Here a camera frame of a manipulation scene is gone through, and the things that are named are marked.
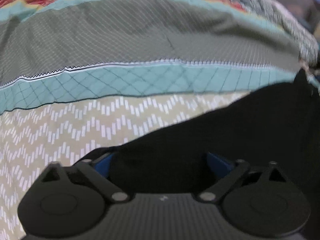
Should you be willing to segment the black pants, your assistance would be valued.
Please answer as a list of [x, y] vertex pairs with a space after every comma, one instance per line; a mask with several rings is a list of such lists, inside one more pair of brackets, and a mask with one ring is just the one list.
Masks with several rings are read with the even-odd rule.
[[208, 154], [253, 166], [275, 161], [310, 201], [305, 238], [319, 239], [319, 93], [304, 70], [292, 82], [86, 158], [106, 153], [112, 155], [108, 180], [127, 193], [199, 193], [218, 179]]

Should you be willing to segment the patterned bedspread with text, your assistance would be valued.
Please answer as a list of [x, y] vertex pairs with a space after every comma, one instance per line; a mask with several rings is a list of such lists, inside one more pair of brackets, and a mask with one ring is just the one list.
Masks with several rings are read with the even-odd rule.
[[310, 67], [282, 27], [219, 1], [58, 0], [1, 17], [1, 239], [307, 239], [310, 201], [275, 161], [217, 203], [204, 190], [113, 203], [75, 167], [300, 70], [319, 93], [319, 56]]

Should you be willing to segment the black white paisley cloth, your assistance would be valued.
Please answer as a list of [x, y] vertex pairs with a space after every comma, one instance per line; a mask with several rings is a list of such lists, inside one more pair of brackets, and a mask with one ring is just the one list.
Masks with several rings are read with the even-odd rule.
[[239, 2], [247, 12], [261, 16], [282, 27], [299, 48], [299, 57], [310, 67], [318, 63], [319, 45], [316, 38], [276, 0], [231, 0]]

